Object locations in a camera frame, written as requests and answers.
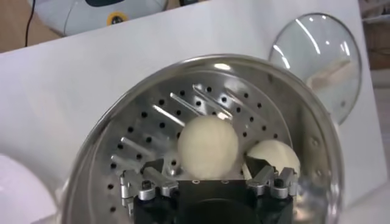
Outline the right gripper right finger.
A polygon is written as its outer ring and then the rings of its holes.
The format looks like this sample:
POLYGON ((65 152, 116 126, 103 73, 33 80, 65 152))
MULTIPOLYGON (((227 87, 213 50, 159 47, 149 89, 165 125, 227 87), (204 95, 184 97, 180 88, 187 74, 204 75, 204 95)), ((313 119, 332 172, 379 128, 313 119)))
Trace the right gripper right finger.
POLYGON ((297 195, 298 176, 293 168, 284 167, 279 172, 264 159, 246 155, 244 160, 250 174, 246 183, 256 196, 267 192, 272 198, 284 200, 297 195))

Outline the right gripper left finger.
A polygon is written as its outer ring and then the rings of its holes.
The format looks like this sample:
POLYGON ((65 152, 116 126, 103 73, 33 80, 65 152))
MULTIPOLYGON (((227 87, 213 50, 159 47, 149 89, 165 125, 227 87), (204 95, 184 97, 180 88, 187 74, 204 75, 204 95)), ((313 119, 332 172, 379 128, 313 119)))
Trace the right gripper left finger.
POLYGON ((170 180, 161 173, 164 159, 149 162, 128 160, 124 162, 124 170, 119 174, 122 205, 129 215, 134 215, 135 199, 153 200, 157 194, 171 197, 179 188, 179 183, 170 180))

